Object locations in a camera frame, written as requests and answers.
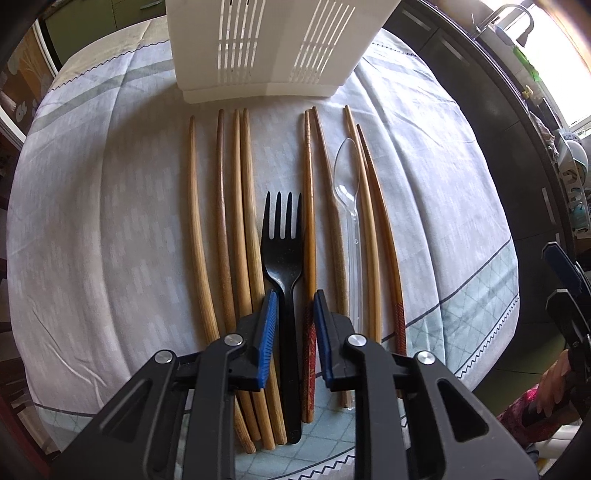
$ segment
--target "blue gripper pad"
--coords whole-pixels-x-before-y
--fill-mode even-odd
[[[581,294],[589,297],[587,279],[556,242],[549,242],[542,250],[542,257],[560,279],[564,288],[568,289],[573,298]]]
[[[324,318],[322,301],[318,293],[314,295],[314,323],[316,324],[316,341],[318,343],[322,377],[326,386],[330,388],[333,382],[332,355],[329,336],[326,331],[326,319]]]
[[[264,315],[265,324],[262,328],[261,343],[258,346],[258,374],[256,380],[259,388],[265,388],[269,378],[269,367],[271,364],[271,354],[273,353],[273,342],[275,340],[275,326],[278,319],[277,293],[270,291],[268,301],[263,305],[261,315]]]

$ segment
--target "window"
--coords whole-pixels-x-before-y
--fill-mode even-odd
[[[498,8],[503,0],[485,0]],[[520,47],[539,72],[560,115],[570,130],[582,132],[591,128],[591,73],[560,27],[531,0],[521,2],[531,13],[535,27],[525,47]],[[498,25],[516,41],[530,19],[517,9],[507,8],[499,16]]]

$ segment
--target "wooden chopstick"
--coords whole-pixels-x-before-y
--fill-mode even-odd
[[[233,167],[234,167],[234,252],[236,254],[236,286],[238,296],[238,315],[243,317],[252,313],[251,289],[248,284],[248,264],[246,263],[246,243],[244,239],[244,218],[242,216],[242,175],[240,158],[240,112],[234,111],[234,139],[233,139]],[[244,418],[251,439],[261,440],[261,432],[256,423],[256,416],[252,408],[249,392],[239,390],[238,398],[244,412]]]
[[[199,196],[197,194],[197,139],[195,117],[189,122],[189,211],[191,216],[191,245],[193,250],[193,271],[197,287],[197,303],[199,315],[203,323],[205,341],[210,344],[220,336],[217,329],[216,314],[213,310],[212,293],[209,288],[205,252],[203,251],[203,235],[199,216]]]
[[[320,141],[320,152],[323,157],[324,190],[330,192],[328,195],[329,235],[332,246],[333,265],[335,268],[336,311],[337,313],[348,317],[349,287],[347,285],[347,273],[345,270],[345,247],[343,246],[343,232],[340,225],[339,207],[333,192],[332,165],[330,164],[329,151],[326,147],[320,114],[316,107],[312,107],[312,111],[316,118],[316,134]],[[353,407],[353,398],[350,391],[342,392],[341,403],[344,408]]]
[[[369,330],[368,336],[378,343],[382,343],[382,304],[380,299],[379,285],[379,259],[378,259],[378,237],[375,231],[374,209],[365,167],[365,156],[361,148],[359,134],[355,128],[355,121],[349,105],[345,106],[345,116],[349,127],[349,134],[355,142],[355,149],[358,156],[359,167],[359,193],[361,194],[361,208],[363,212],[363,232],[365,237],[365,249],[368,272],[368,297],[369,297]]]
[[[241,128],[241,158],[242,158],[242,192],[244,208],[244,232],[246,238],[246,258],[248,262],[248,274],[251,289],[251,309],[258,310],[265,297],[265,282],[262,275],[261,244],[258,228],[256,227],[256,207],[254,172],[252,166],[251,123],[248,110],[245,108],[242,114]],[[269,365],[269,379],[265,393],[253,393],[256,415],[259,420],[261,436],[265,448],[275,448],[274,435],[277,443],[287,443],[287,434],[283,423],[283,412],[277,384],[277,372],[275,361],[271,355]]]
[[[304,279],[306,306],[304,313],[304,378],[302,381],[302,421],[314,421],[314,390],[316,386],[316,327],[313,302],[316,293],[316,217],[314,215],[314,173],[312,169],[312,143],[310,111],[304,113]]]
[[[223,148],[224,148],[224,111],[217,114],[217,266],[222,284],[222,304],[226,333],[236,330],[232,277],[230,276],[230,257],[228,253],[228,233],[226,231],[226,200],[223,189]],[[246,453],[255,453],[256,447],[246,428],[238,399],[234,402],[234,430]]]
[[[388,209],[384,200],[384,193],[379,184],[378,175],[375,171],[374,159],[371,156],[365,136],[361,130],[361,126],[357,125],[359,139],[363,146],[365,153],[365,160],[367,162],[369,188],[374,200],[374,206],[378,211],[379,221],[382,226],[382,237],[386,245],[386,252],[388,257],[387,270],[390,279],[390,297],[392,299],[392,313],[394,315],[394,331],[396,332],[395,346],[396,353],[399,355],[406,355],[406,325],[404,322],[404,302],[402,299],[402,283],[400,281],[400,269],[398,268],[398,258],[396,256],[396,247],[394,245],[394,234],[390,227],[390,220],[388,217]]]
[[[226,231],[226,199],[223,189],[223,144],[224,111],[217,114],[217,268],[222,284],[223,319],[226,333],[236,330],[236,312],[234,311],[234,293],[230,273],[230,254],[228,250],[228,232]]]

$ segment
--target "fork tines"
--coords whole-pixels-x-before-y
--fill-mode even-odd
[[[292,211],[292,194],[287,195],[287,210],[285,211],[285,236],[281,237],[281,192],[277,193],[277,201],[275,202],[275,225],[273,231],[273,240],[302,240],[301,231],[301,194],[298,195],[297,213],[295,214],[295,236],[292,237],[291,231],[291,211]],[[271,192],[267,192],[267,199],[265,201],[265,215],[262,220],[262,235],[261,240],[265,242],[271,240],[269,220],[271,217]]]

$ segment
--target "cabinet handle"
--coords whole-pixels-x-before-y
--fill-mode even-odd
[[[554,218],[554,212],[550,206],[550,199],[548,198],[548,190],[546,190],[546,187],[542,187],[542,197],[544,197],[544,202],[546,203],[546,209],[548,210],[550,222],[552,222],[552,225],[556,225],[556,219]]]
[[[409,12],[408,10],[402,10],[402,14],[406,15],[408,18],[410,18],[413,22],[415,22],[419,27],[423,27],[425,30],[430,31],[431,27],[429,27],[429,25],[421,22],[417,17],[415,17],[411,12]]]
[[[457,57],[457,58],[458,58],[460,61],[464,62],[464,63],[465,63],[465,64],[467,64],[467,65],[470,65],[470,62],[469,62],[469,61],[467,61],[467,60],[466,60],[466,59],[465,59],[465,58],[462,56],[462,54],[461,54],[460,52],[458,52],[458,51],[457,51],[455,48],[453,48],[453,47],[450,45],[450,43],[449,43],[447,40],[445,40],[445,39],[443,39],[443,38],[442,38],[442,39],[441,39],[441,43],[443,43],[443,45],[445,46],[445,48],[447,48],[447,49],[448,49],[450,52],[452,52],[452,53],[453,53],[453,55],[454,55],[455,57]]]
[[[152,2],[150,4],[142,5],[139,9],[140,10],[146,10],[146,8],[155,7],[156,5],[161,4],[162,2],[163,2],[163,0],[156,0],[155,2]]]

